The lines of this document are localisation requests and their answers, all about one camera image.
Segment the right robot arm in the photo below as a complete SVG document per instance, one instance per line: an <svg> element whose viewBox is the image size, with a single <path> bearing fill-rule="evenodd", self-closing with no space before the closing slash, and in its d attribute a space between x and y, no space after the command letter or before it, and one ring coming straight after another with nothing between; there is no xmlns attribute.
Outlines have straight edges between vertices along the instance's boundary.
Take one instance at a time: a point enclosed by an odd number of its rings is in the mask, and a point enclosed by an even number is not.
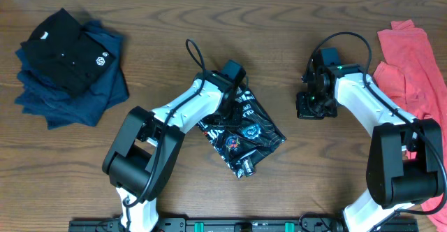
<svg viewBox="0 0 447 232"><path fill-rule="evenodd" d="M367 190L343 209L345 231L375 231L413 206L441 197L432 215L446 204L446 169L441 128L417 119L389 99L357 64L317 64L302 77L307 91L297 95L300 119L336 117L347 108L371 137Z"/></svg>

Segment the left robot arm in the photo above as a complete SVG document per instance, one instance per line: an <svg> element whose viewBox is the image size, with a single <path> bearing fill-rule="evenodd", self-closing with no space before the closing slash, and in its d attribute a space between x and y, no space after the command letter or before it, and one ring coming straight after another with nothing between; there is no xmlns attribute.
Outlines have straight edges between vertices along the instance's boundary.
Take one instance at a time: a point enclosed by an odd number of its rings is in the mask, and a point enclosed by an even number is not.
<svg viewBox="0 0 447 232"><path fill-rule="evenodd" d="M184 137L208 115L227 117L246 73L203 71L183 94L147 111L126 116L102 170L122 202L123 231L152 231L159 220L156 198L172 174Z"/></svg>

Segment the black orange patterned jersey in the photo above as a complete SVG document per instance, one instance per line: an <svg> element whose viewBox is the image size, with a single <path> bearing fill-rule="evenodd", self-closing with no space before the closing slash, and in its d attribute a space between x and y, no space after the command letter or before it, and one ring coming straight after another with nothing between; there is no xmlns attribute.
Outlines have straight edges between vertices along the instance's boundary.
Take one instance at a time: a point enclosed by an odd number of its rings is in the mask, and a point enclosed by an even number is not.
<svg viewBox="0 0 447 232"><path fill-rule="evenodd" d="M249 177L256 173L256 164L272 154L286 137L250 89L236 98L235 106L242 113L239 126L213 127L203 119L197 127L236 177Z"/></svg>

